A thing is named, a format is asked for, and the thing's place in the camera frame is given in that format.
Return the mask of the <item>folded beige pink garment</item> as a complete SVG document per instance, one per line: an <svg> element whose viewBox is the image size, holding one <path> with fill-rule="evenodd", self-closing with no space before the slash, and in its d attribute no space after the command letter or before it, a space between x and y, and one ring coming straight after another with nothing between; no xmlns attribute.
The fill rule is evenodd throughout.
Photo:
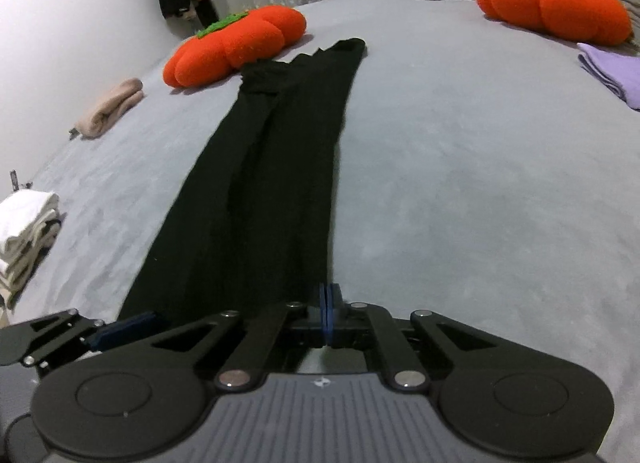
<svg viewBox="0 0 640 463"><path fill-rule="evenodd" d="M112 88L70 130L70 139L98 139L144 98L143 82L128 78Z"/></svg>

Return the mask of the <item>folded lilac cloth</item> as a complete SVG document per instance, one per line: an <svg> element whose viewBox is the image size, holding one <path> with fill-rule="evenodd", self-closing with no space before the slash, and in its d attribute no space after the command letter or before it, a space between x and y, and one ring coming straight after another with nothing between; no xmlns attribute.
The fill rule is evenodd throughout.
<svg viewBox="0 0 640 463"><path fill-rule="evenodd" d="M582 68L623 100L631 110L640 110L640 58L626 56L578 42Z"/></svg>

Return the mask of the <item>black dress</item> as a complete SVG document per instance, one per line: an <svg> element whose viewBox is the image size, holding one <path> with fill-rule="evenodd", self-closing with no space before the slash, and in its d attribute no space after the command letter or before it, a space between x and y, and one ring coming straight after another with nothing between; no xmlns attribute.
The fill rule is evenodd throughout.
<svg viewBox="0 0 640 463"><path fill-rule="evenodd" d="M238 97L120 308L194 320L309 301L329 280L335 150L367 47L350 38L243 67Z"/></svg>

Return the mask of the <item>stack of white folded clothes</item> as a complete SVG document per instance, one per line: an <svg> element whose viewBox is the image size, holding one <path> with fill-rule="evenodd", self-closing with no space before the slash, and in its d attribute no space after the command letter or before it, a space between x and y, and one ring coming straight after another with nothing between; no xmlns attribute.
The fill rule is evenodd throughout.
<svg viewBox="0 0 640 463"><path fill-rule="evenodd" d="M15 298L61 229L58 194L21 189L1 202L1 305Z"/></svg>

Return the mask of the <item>large orange pumpkin pillow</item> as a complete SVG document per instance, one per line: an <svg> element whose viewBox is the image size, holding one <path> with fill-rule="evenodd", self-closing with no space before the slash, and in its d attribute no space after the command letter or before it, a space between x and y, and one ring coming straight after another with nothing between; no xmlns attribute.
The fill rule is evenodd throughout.
<svg viewBox="0 0 640 463"><path fill-rule="evenodd" d="M297 44L306 28L303 13L285 6L229 15L181 44L164 66L163 81L176 89L220 82Z"/></svg>

